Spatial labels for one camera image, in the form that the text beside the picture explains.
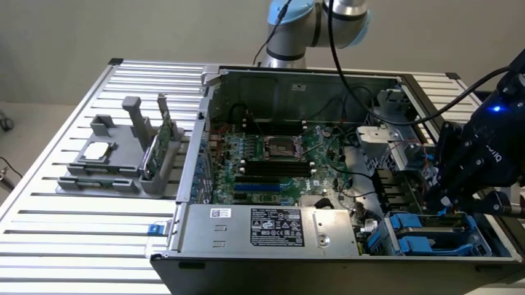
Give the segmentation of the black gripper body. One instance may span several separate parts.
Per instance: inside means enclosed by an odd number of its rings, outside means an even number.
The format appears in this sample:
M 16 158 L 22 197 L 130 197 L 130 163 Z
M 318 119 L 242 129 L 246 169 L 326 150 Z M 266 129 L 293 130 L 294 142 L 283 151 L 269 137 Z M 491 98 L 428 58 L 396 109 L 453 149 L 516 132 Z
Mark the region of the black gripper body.
M 524 184 L 524 53 L 475 111 L 461 140 L 471 143 L 460 152 L 461 189 Z

